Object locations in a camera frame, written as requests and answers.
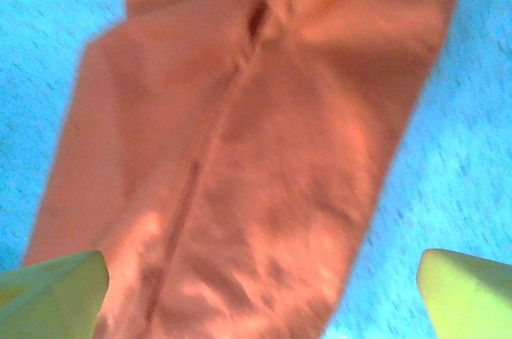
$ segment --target orange fabric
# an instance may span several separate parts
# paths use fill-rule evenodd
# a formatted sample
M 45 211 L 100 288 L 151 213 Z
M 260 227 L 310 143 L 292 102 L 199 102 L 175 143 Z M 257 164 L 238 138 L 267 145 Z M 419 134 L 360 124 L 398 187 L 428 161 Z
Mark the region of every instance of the orange fabric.
M 455 0 L 126 0 L 26 264 L 101 249 L 95 337 L 313 338 Z

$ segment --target blue carpet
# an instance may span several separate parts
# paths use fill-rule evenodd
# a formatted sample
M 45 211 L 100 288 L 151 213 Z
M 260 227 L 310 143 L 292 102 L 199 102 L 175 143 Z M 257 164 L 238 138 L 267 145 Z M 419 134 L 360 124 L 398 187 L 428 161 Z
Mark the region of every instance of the blue carpet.
M 20 264 L 84 42 L 122 0 L 0 0 L 0 271 Z M 440 247 L 512 263 L 512 0 L 459 0 L 326 338 L 434 338 L 415 285 Z

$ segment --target blue floor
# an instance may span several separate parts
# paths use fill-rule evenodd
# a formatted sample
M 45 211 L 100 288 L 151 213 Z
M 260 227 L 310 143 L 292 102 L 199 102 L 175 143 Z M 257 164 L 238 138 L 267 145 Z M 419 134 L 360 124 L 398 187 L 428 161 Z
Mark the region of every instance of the blue floor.
M 0 0 L 0 271 L 20 264 L 84 42 L 122 0 Z M 422 251 L 512 263 L 512 0 L 460 0 L 329 339 L 434 338 Z

